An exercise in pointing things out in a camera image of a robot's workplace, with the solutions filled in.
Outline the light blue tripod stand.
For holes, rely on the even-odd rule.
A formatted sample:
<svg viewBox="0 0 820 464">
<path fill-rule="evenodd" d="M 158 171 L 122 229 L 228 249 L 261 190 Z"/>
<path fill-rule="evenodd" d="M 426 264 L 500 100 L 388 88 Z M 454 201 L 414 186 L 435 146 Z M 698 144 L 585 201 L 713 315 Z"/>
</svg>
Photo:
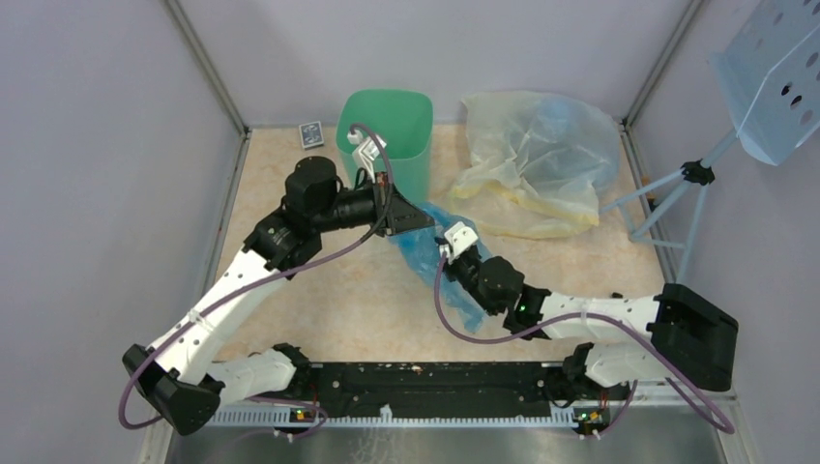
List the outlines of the light blue tripod stand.
<svg viewBox="0 0 820 464">
<path fill-rule="evenodd" d="M 711 185 L 716 180 L 714 165 L 738 140 L 739 136 L 737 131 L 732 129 L 704 158 L 686 161 L 677 171 L 621 196 L 599 209 L 601 214 L 611 210 L 618 210 L 627 227 L 628 237 L 632 242 L 649 244 L 656 249 L 668 249 L 670 252 L 679 251 L 680 260 L 670 270 L 672 273 L 671 280 L 674 283 L 683 284 L 686 280 L 701 215 Z M 634 223 L 626 210 L 627 204 L 632 200 L 638 199 L 644 199 L 646 203 L 649 203 L 649 195 L 651 192 L 669 184 L 674 184 L 674 187 L 665 194 L 654 208 L 648 207 L 650 213 L 642 222 L 638 224 Z M 683 241 L 674 242 L 652 238 L 650 234 L 651 229 L 659 225 L 691 190 L 697 190 L 697 196 L 685 239 Z"/>
</svg>

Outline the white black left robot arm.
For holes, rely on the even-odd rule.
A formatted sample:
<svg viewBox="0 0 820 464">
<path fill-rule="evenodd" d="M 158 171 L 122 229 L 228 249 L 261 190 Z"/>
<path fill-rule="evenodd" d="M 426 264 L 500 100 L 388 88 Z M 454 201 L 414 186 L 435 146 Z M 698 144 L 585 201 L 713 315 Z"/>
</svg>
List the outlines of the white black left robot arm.
<svg viewBox="0 0 820 464">
<path fill-rule="evenodd" d="M 268 392 L 292 400 L 304 396 L 310 363 L 293 345 L 280 343 L 230 362 L 216 355 L 296 274 L 330 261 L 317 256 L 323 234 L 367 226 L 369 235 L 391 237 L 433 224 L 385 172 L 351 189 L 332 160 L 299 160 L 284 181 L 280 205 L 255 224 L 201 300 L 166 334 L 148 346 L 134 344 L 123 355 L 128 388 L 182 436 L 201 429 L 221 406 Z"/>
</svg>

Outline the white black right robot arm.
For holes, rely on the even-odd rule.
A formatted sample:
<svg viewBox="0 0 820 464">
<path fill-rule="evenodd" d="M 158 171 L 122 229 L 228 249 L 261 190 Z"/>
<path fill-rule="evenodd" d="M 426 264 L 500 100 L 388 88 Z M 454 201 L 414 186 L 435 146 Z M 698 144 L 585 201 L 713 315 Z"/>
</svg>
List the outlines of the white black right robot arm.
<svg viewBox="0 0 820 464">
<path fill-rule="evenodd" d="M 581 339 L 562 364 L 580 398 L 624 382 L 672 377 L 709 392 L 732 386 L 739 323 L 683 284 L 665 283 L 640 298 L 584 298 L 529 285 L 509 261 L 482 259 L 475 247 L 442 248 L 440 255 L 447 280 L 485 313 L 503 315 L 508 340 Z"/>
</svg>

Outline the green plastic trash bin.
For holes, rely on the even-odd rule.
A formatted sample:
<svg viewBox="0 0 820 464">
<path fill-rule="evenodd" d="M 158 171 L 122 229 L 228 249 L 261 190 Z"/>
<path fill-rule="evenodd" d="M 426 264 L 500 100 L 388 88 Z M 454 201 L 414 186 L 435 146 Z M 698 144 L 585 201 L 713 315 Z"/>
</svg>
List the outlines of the green plastic trash bin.
<svg viewBox="0 0 820 464">
<path fill-rule="evenodd" d="M 347 139 L 353 123 L 368 126 L 384 142 L 397 190 L 409 201 L 428 200 L 433 104 L 425 94 L 401 89 L 353 93 L 337 122 L 336 145 L 350 180 L 356 178 L 355 146 Z"/>
</svg>

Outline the clear yellow-edged plastic bag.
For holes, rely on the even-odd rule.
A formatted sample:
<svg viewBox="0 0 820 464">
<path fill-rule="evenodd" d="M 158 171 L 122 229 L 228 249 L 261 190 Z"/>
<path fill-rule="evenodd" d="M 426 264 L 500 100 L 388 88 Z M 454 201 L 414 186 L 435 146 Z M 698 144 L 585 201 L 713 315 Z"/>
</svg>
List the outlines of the clear yellow-edged plastic bag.
<svg viewBox="0 0 820 464">
<path fill-rule="evenodd" d="M 446 196 L 454 214 L 497 236 L 566 238 L 600 224 L 618 178 L 620 135 L 598 107 L 534 91 L 463 98 L 468 166 Z"/>
</svg>

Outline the blue playing card box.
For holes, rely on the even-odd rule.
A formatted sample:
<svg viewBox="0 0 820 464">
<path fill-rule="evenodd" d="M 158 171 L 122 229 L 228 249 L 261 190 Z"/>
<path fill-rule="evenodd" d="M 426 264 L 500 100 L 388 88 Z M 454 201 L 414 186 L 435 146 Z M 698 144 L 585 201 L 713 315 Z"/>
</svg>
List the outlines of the blue playing card box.
<svg viewBox="0 0 820 464">
<path fill-rule="evenodd" d="M 320 121 L 304 123 L 298 126 L 301 146 L 311 150 L 325 145 L 325 137 Z"/>
</svg>

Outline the perforated light blue panel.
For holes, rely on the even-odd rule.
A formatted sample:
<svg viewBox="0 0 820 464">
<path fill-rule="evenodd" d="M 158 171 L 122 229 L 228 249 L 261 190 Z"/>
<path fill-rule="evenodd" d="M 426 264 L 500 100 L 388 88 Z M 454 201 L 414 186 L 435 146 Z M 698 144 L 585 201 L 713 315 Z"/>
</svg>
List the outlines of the perforated light blue panel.
<svg viewBox="0 0 820 464">
<path fill-rule="evenodd" d="M 712 66 L 745 151 L 783 164 L 819 128 L 819 3 L 759 2 Z"/>
</svg>

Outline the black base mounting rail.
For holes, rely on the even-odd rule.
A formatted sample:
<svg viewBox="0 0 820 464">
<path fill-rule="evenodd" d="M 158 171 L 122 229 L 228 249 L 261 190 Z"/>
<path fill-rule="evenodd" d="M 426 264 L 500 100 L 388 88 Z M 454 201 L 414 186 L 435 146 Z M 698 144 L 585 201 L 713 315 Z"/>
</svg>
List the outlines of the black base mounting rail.
<svg viewBox="0 0 820 464">
<path fill-rule="evenodd" d="M 270 398 L 313 403 L 333 419 L 546 418 L 578 401 L 624 400 L 630 389 L 569 380 L 549 362 L 324 362 L 300 368 Z"/>
</svg>

